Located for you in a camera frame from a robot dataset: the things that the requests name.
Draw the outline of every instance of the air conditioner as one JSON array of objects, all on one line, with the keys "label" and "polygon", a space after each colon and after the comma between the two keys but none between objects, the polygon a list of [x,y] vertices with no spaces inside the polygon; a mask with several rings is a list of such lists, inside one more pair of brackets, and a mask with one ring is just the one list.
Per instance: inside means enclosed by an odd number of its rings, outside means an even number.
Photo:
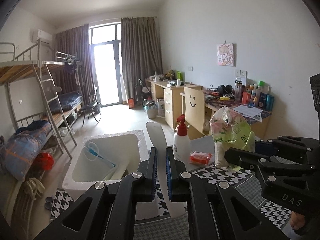
[{"label": "air conditioner", "polygon": [[34,31],[32,35],[32,42],[37,43],[39,39],[41,39],[41,41],[45,43],[50,44],[50,42],[52,41],[52,35],[42,30]]}]

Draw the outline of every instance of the cardboard box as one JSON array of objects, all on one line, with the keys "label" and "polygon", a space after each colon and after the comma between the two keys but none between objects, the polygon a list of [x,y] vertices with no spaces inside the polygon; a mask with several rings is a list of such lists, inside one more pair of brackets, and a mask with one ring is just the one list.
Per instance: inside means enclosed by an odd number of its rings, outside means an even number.
[{"label": "cardboard box", "polygon": [[158,99],[158,115],[164,117],[164,98]]}]

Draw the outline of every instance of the slipper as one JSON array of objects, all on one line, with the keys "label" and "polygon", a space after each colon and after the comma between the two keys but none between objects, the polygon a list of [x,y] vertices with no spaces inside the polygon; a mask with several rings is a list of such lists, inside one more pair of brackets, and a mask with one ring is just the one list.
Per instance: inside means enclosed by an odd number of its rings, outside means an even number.
[{"label": "slipper", "polygon": [[49,203],[50,203],[50,202],[53,202],[53,200],[54,200],[54,196],[46,197],[46,198],[45,198],[45,201],[46,201],[46,202],[49,202]]},{"label": "slipper", "polygon": [[51,211],[52,206],[53,206],[53,204],[52,204],[52,203],[50,203],[50,202],[46,202],[46,203],[44,203],[44,208],[45,208],[45,209],[47,209],[47,210],[50,210],[50,211]]}]

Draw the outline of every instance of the glass door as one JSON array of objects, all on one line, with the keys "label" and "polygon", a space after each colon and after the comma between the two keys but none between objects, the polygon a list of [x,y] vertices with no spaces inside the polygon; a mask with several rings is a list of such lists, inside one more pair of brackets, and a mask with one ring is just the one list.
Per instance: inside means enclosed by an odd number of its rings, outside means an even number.
[{"label": "glass door", "polygon": [[90,36],[101,106],[121,104],[120,24],[92,28]]}]

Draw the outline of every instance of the curtain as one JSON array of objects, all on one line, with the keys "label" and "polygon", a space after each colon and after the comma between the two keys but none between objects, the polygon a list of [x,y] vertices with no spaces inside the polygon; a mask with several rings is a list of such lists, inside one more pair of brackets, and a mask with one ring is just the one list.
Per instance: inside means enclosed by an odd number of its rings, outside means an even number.
[{"label": "curtain", "polygon": [[[91,50],[89,45],[89,25],[66,30],[56,34],[55,51],[77,55],[78,60],[83,62],[80,69],[80,74],[83,79],[81,87],[84,95],[85,104],[88,103],[89,94],[94,87],[92,74]],[[60,70],[55,73],[55,84],[62,88],[62,93],[69,93],[78,90],[75,74],[69,74],[65,70]]]},{"label": "curtain", "polygon": [[138,79],[162,74],[162,61],[155,19],[121,19],[122,72],[127,98],[135,98]]}]

